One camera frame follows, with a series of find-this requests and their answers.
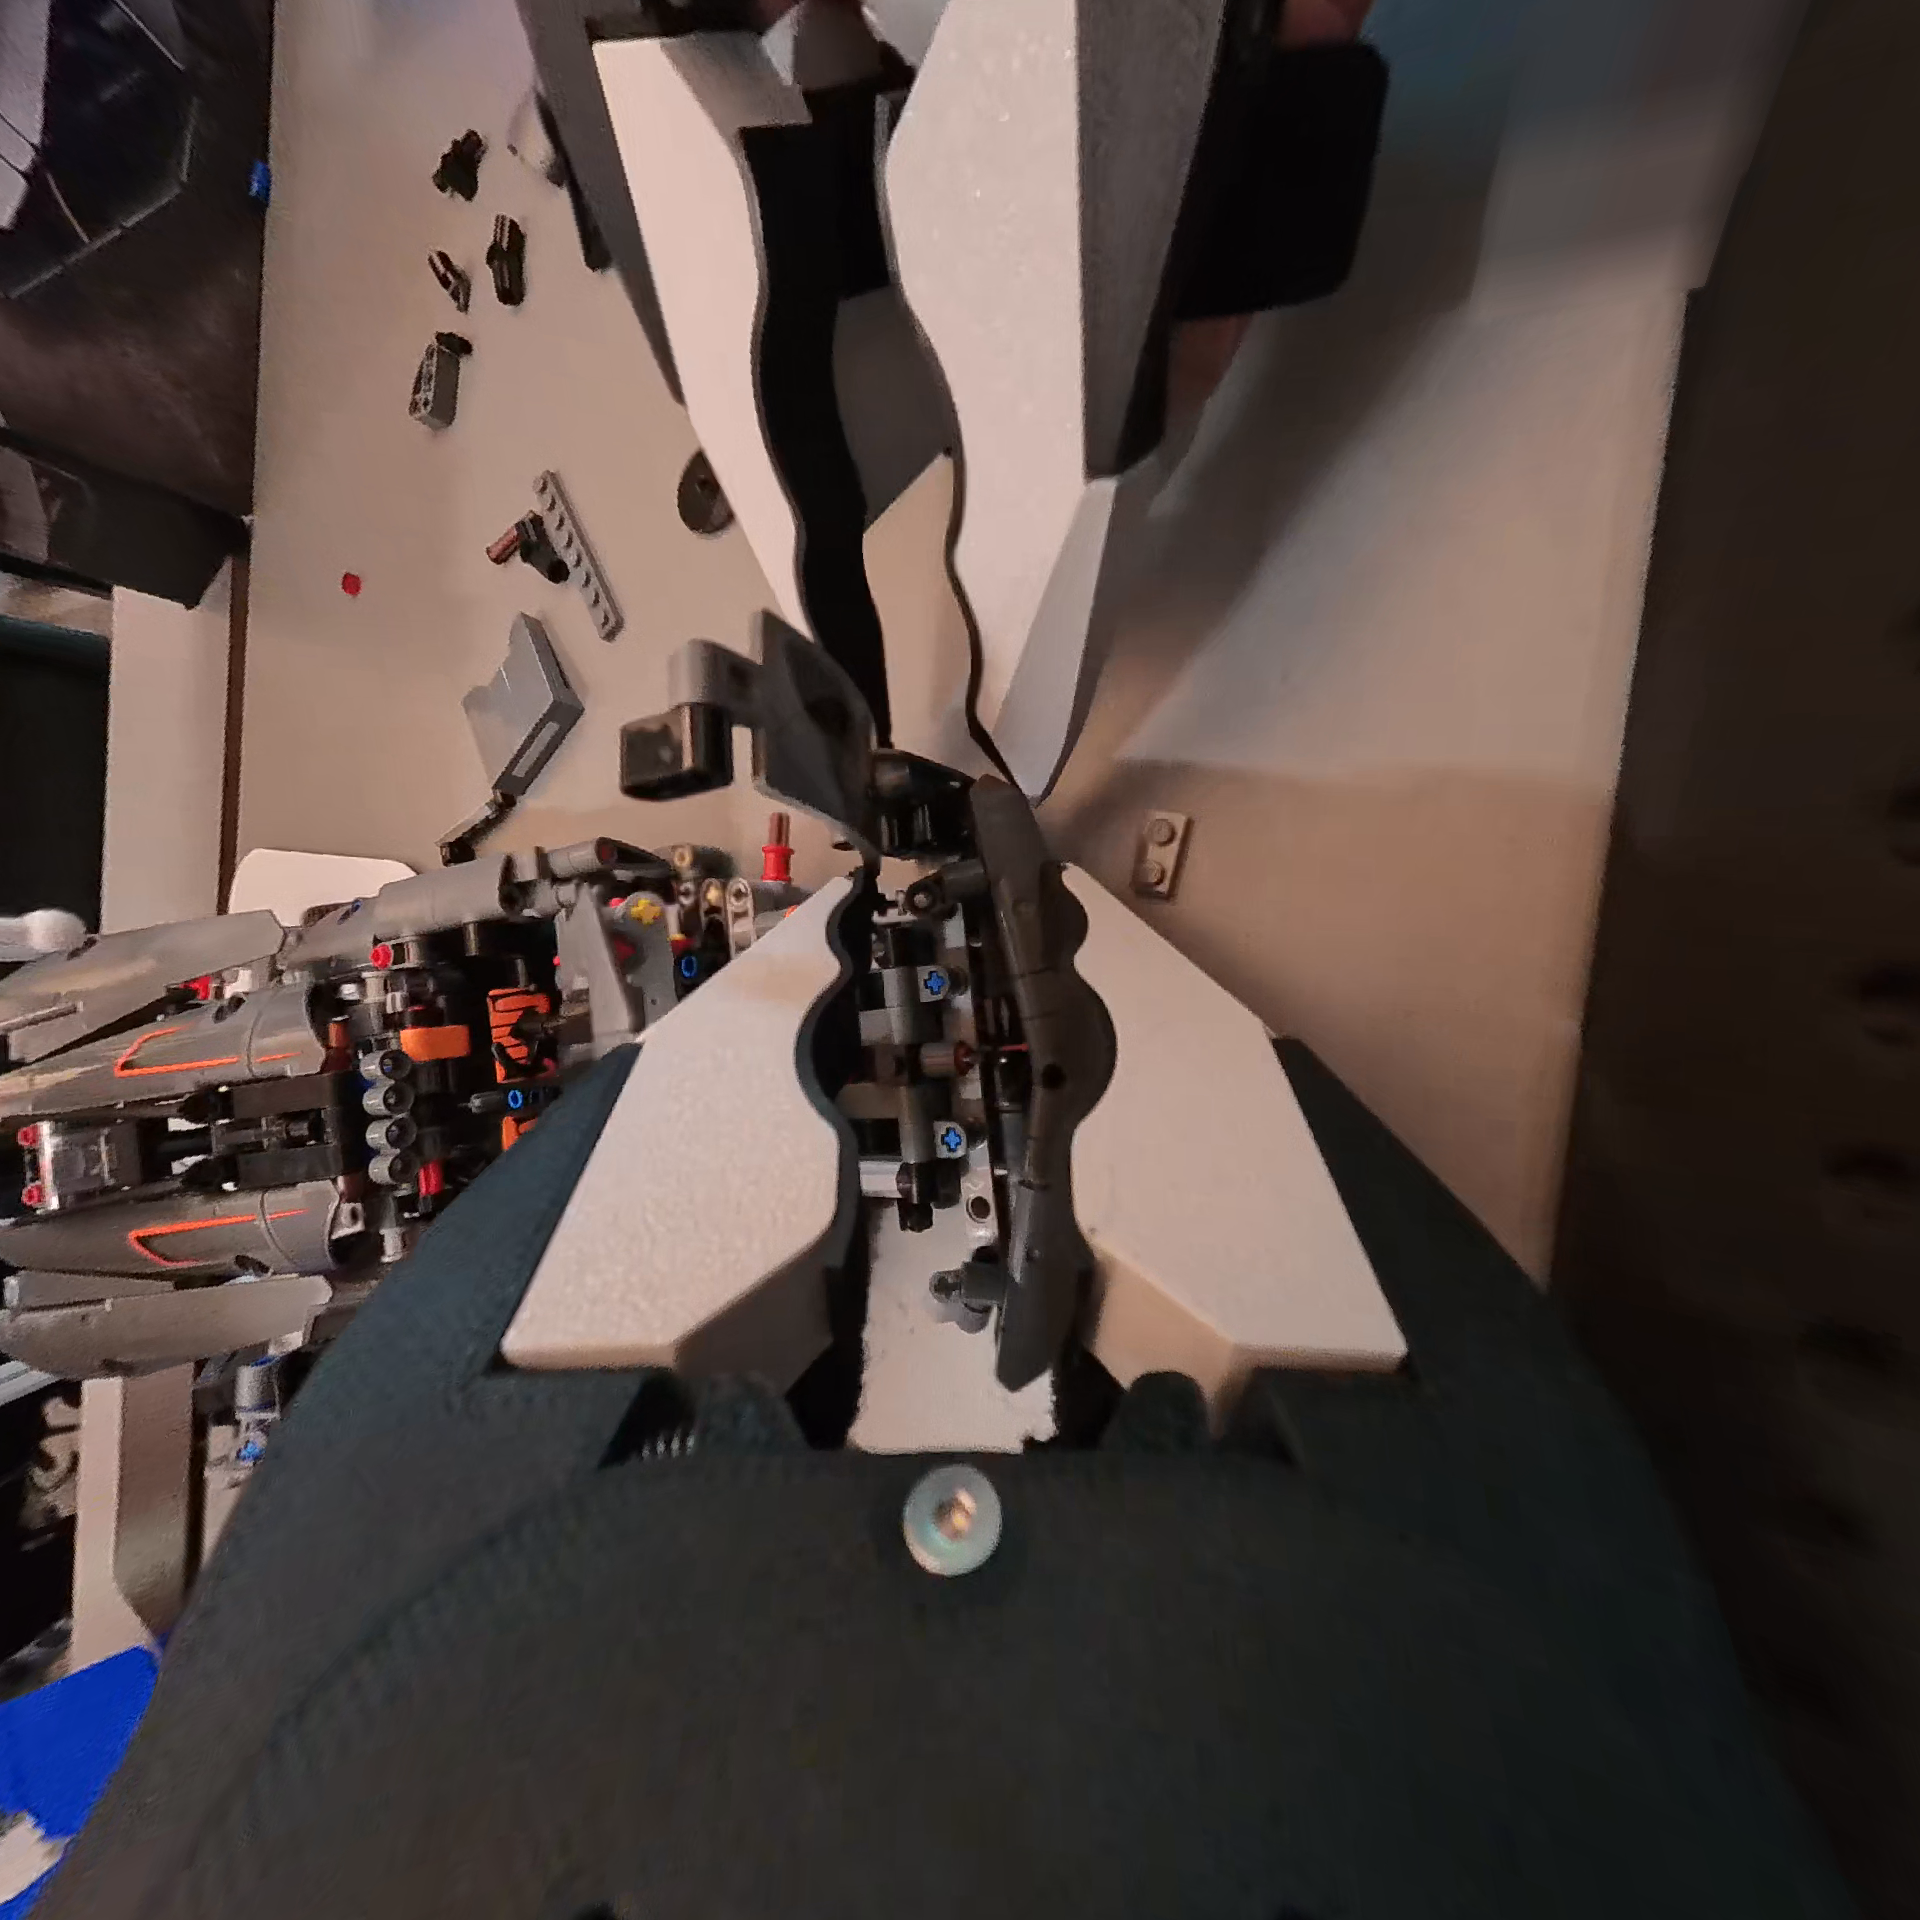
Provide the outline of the blue storage bin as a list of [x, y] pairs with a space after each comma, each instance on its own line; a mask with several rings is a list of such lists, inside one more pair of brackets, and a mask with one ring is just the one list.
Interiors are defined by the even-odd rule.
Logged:
[[153, 1648], [123, 1648], [0, 1705], [0, 1917], [33, 1917], [153, 1697]]

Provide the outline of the grey lego plate with holes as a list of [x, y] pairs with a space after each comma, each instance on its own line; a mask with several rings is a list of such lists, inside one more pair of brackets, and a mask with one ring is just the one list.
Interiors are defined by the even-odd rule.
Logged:
[[575, 589], [581, 594], [581, 605], [590, 605], [590, 621], [594, 621], [597, 642], [617, 642], [617, 637], [625, 630], [625, 609], [622, 609], [622, 599], [611, 594], [611, 577], [605, 577], [605, 565], [597, 565], [597, 555], [594, 555], [594, 547], [590, 547], [590, 528], [581, 528], [581, 517], [575, 513], [575, 500], [569, 500], [569, 487], [562, 487], [557, 469], [542, 469], [542, 474], [534, 474], [534, 509], [542, 509], [542, 526], [545, 526], [549, 551], [557, 551], [562, 565], [569, 565], [569, 582], [575, 582]]

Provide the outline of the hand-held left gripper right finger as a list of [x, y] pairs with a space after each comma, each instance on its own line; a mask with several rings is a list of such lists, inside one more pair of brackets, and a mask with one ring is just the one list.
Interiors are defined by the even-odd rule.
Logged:
[[1119, 1065], [1072, 1147], [1090, 1242], [1087, 1354], [1129, 1389], [1185, 1375], [1228, 1409], [1258, 1368], [1394, 1375], [1408, 1331], [1337, 1199], [1273, 1033], [1090, 870], [1076, 976]]

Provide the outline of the grey orange lego car model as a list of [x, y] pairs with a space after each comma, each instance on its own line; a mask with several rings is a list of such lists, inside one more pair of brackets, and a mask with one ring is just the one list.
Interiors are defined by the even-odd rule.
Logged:
[[622, 792], [731, 784], [855, 865], [706, 877], [611, 835], [344, 897], [110, 929], [7, 977], [7, 1359], [133, 1381], [337, 1338], [617, 1061], [496, 1338], [516, 1375], [804, 1383], [852, 1350], [862, 1212], [985, 1208], [927, 1287], [1022, 1389], [1090, 1350], [1076, 1135], [1114, 1086], [1087, 908], [1026, 797], [883, 742], [875, 680], [752, 621], [685, 642]]

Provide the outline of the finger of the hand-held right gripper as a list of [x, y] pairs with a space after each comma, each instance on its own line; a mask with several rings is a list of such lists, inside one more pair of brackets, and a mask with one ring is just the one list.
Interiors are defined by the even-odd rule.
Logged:
[[594, 68], [695, 442], [777, 609], [852, 675], [875, 742], [895, 742], [868, 487], [832, 379], [847, 217], [828, 121], [759, 35], [597, 38]]
[[945, 5], [883, 159], [895, 280], [951, 411], [970, 728], [1026, 797], [1082, 734], [1119, 509], [1087, 460], [1076, 38], [1076, 5]]

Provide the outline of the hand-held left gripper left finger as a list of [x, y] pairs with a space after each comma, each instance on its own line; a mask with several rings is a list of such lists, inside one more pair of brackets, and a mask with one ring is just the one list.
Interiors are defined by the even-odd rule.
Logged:
[[852, 987], [828, 877], [641, 1041], [496, 1359], [529, 1375], [671, 1368], [793, 1389], [832, 1345], [855, 1147], [814, 1041]]

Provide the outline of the grey lego panel assembly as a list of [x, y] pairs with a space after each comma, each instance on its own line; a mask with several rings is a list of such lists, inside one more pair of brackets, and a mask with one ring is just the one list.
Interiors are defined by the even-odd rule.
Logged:
[[523, 804], [581, 724], [581, 703], [542, 618], [516, 618], [504, 661], [467, 692], [467, 728], [496, 797]]

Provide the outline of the dark box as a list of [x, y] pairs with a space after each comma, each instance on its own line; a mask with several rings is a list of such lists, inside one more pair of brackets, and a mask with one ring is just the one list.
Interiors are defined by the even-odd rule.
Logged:
[[274, 0], [0, 5], [7, 565], [191, 609], [252, 547]]

